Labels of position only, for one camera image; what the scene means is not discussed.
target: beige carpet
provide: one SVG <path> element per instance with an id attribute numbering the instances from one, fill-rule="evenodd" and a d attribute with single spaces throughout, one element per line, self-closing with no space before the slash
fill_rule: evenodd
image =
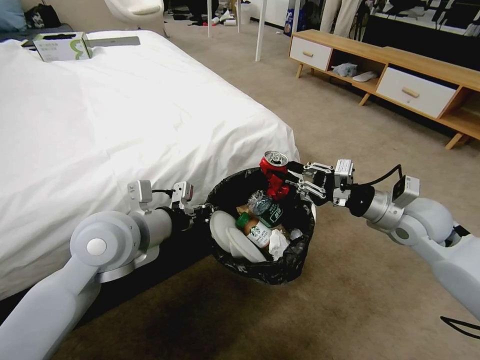
<path id="1" fill-rule="evenodd" d="M 352 158 L 359 182 L 401 163 L 423 196 L 480 234 L 478 142 L 447 151 L 447 136 L 370 101 L 359 107 L 360 94 L 308 70 L 295 79 L 290 39 L 274 28 L 255 63 L 256 26 L 218 26 L 208 39 L 206 28 L 166 24 L 174 44 L 288 123 L 303 161 Z M 478 359 L 480 341 L 440 315 L 475 322 L 415 253 L 327 204 L 298 280 L 266 286 L 210 256 L 75 330 L 54 358 Z"/>

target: white bedsheet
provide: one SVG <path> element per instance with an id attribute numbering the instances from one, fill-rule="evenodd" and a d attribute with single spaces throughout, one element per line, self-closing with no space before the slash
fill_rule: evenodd
<path id="1" fill-rule="evenodd" d="M 188 180 L 200 203 L 265 150 L 298 159 L 290 127 L 158 34 L 89 38 L 132 35 L 51 63 L 0 43 L 0 299 L 61 267 L 82 219 L 127 212 L 128 182 Z"/>

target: bottle label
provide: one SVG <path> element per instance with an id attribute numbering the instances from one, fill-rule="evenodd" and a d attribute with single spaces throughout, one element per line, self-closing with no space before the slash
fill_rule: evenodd
<path id="1" fill-rule="evenodd" d="M 265 225 L 273 228 L 278 225 L 282 213 L 282 208 L 277 203 L 272 203 L 259 217 Z"/>
<path id="2" fill-rule="evenodd" d="M 249 238 L 252 243 L 262 249 L 270 244 L 271 235 L 272 230 L 259 222 L 257 225 L 251 227 L 247 238 Z"/>

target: wooden drawer handle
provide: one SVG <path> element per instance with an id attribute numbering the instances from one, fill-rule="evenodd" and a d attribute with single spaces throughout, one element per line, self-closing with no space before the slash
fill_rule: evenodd
<path id="1" fill-rule="evenodd" d="M 419 94 L 418 92 L 415 92 L 415 91 L 409 89 L 408 87 L 403 87 L 401 90 L 402 90 L 405 94 L 408 94 L 408 95 L 410 95 L 411 97 L 413 97 L 413 98 L 415 98 L 415 99 L 420 96 L 420 94 Z"/>

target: black garbage bag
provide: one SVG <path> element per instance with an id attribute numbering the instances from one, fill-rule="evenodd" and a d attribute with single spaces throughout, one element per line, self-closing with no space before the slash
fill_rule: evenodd
<path id="1" fill-rule="evenodd" d="M 220 210 L 239 217 L 237 207 L 245 205 L 252 193 L 266 191 L 268 182 L 259 167 L 240 171 L 221 181 L 210 192 L 207 203 Z M 292 188 L 288 196 L 279 202 L 283 209 L 282 224 L 286 230 L 299 229 L 303 235 L 290 241 L 283 257 L 278 261 L 252 263 L 246 259 L 233 258 L 211 238 L 212 253 L 216 260 L 229 270 L 247 278 L 257 279 L 270 285 L 278 285 L 295 280 L 302 274 L 310 240 L 314 233 L 315 220 L 311 204 L 302 201 Z"/>

